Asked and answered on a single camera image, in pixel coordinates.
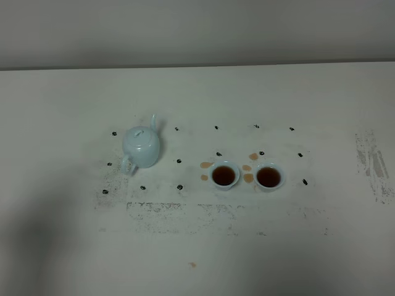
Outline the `right light blue teacup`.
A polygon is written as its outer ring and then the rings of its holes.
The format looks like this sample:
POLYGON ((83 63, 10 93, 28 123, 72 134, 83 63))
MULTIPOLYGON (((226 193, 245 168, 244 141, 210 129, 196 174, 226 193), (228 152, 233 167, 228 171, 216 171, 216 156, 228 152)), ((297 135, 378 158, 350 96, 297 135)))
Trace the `right light blue teacup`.
POLYGON ((253 178, 256 186, 262 192, 274 192, 286 182, 286 174, 281 166, 273 162, 258 164, 253 170, 253 178))

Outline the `light blue porcelain teapot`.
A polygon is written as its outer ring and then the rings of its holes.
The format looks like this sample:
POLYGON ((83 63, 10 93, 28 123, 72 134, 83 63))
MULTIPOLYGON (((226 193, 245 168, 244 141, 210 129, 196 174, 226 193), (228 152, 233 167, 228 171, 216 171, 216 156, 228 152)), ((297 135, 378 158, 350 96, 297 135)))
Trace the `light blue porcelain teapot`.
POLYGON ((156 114, 150 126, 136 126, 126 131, 122 141, 123 159, 120 169, 132 175, 136 168, 149 168, 159 158, 160 139, 156 128, 156 114))

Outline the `left light blue teacup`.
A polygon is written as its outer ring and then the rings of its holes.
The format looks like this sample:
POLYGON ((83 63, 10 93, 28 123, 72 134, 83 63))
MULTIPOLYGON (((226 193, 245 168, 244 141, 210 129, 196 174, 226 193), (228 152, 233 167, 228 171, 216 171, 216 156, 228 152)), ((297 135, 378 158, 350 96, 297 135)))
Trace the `left light blue teacup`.
POLYGON ((212 185, 221 191, 230 190, 238 181, 240 171, 231 161, 222 160, 213 163, 208 170, 208 179, 212 185))

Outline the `light blue teacup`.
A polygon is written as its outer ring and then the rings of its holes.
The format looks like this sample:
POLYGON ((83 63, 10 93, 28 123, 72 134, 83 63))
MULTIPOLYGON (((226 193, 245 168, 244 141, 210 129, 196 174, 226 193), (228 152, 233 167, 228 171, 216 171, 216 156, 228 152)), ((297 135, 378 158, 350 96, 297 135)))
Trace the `light blue teacup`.
POLYGON ((253 178, 256 186, 262 192, 274 192, 286 182, 286 174, 281 166, 273 162, 258 164, 253 170, 253 178))
POLYGON ((222 160, 213 163, 208 170, 208 179, 212 185, 221 191, 230 190, 238 181, 240 171, 231 161, 222 160))

